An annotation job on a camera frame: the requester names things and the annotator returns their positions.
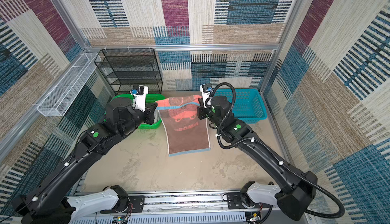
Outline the red pink towel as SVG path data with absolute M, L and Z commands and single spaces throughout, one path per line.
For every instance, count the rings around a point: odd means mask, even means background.
M 170 157 L 210 150 L 207 121 L 197 115 L 200 98 L 193 95 L 157 101 Z

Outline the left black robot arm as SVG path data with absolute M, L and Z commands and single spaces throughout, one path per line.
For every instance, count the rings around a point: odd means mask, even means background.
M 23 224 L 67 224 L 77 210 L 65 201 L 81 176 L 113 146 L 126 139 L 142 123 L 153 124 L 157 103 L 133 102 L 119 97 L 106 105 L 104 119 L 79 137 L 74 149 L 39 186 L 12 201 Z

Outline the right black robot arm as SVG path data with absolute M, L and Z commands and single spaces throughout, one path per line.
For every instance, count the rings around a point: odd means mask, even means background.
M 276 181 L 276 190 L 265 190 L 255 181 L 249 181 L 240 190 L 242 205 L 246 208 L 257 204 L 277 206 L 287 217 L 299 221 L 316 196 L 317 176 L 294 167 L 264 143 L 248 124 L 234 116 L 232 104 L 225 96 L 199 99 L 199 103 L 198 118 L 207 118 L 216 125 L 220 147 L 246 153 Z

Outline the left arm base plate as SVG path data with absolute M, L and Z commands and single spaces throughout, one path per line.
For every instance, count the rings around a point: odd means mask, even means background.
M 112 209 L 102 210 L 100 214 L 130 214 L 141 213 L 144 208 L 145 196 L 120 197 Z

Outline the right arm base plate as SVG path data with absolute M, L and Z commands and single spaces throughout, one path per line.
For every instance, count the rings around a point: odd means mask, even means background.
M 269 208 L 269 204 L 248 202 L 247 204 L 242 200 L 239 192 L 227 192 L 223 194 L 222 200 L 227 203 L 229 210 L 236 209 L 254 209 L 260 210 L 263 208 Z

